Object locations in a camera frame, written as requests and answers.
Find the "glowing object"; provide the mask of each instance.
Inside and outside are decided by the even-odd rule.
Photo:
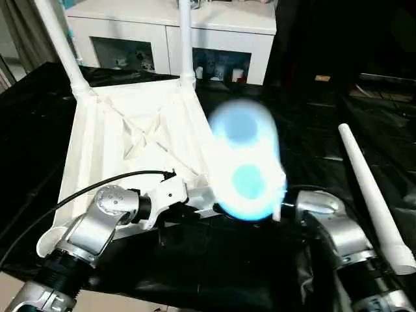
[[[233,100],[217,109],[209,123],[218,149],[211,186],[225,212],[260,220],[279,210],[286,176],[270,113],[254,101]]]

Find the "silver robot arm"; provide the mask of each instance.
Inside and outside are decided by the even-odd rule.
[[[339,198],[303,190],[295,211],[296,220],[324,241],[354,311],[415,312],[393,271],[378,257],[358,223],[348,217]]]
[[[100,188],[87,212],[72,222],[36,277],[26,282],[5,311],[71,311],[116,226],[140,222],[143,229],[151,229],[163,211],[187,198],[178,176],[144,196],[115,185]]]

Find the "table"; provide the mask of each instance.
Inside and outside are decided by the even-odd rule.
[[[92,86],[171,78],[137,71],[82,71]],[[280,88],[214,81],[199,83],[196,93],[206,115],[237,97],[267,106],[278,124],[289,186],[320,187],[340,196],[372,237],[336,130],[338,123],[348,122],[405,242],[416,251],[415,107],[331,92],[305,98]],[[45,64],[1,94],[0,108],[0,164],[3,192],[8,194],[0,228],[16,220],[0,239],[2,254],[27,224],[56,203],[75,100],[63,68]],[[34,246],[50,224],[44,220],[12,253],[9,274],[25,280],[36,273],[42,261]],[[335,287],[325,258],[310,265],[305,253],[310,242],[307,233],[290,224],[208,218],[113,242],[96,271],[99,283],[86,288],[194,309],[322,310],[331,304],[328,297]],[[312,280],[313,292],[307,287]],[[405,282],[414,296],[415,277]]]

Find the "white pole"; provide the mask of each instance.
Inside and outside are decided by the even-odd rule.
[[[179,0],[179,15],[181,19],[182,72],[183,82],[195,83],[195,73],[192,61],[192,38],[190,29],[190,0]]]
[[[66,73],[70,78],[71,89],[75,96],[88,92],[89,84],[85,81],[79,70],[77,61],[72,54],[72,50],[66,41],[64,31],[60,27],[55,11],[53,10],[51,0],[35,0],[40,16],[42,17],[53,45],[57,50],[60,61],[65,67]]]
[[[372,223],[380,241],[380,248],[385,258],[396,274],[406,275],[416,272],[415,258],[400,236],[395,221],[350,127],[343,123],[338,127],[338,130],[363,193]]]

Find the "curtain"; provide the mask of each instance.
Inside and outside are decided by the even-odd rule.
[[[0,9],[27,73],[59,61],[33,0],[0,0]]]
[[[0,55],[0,93],[16,82],[12,72],[7,67],[3,57]]]

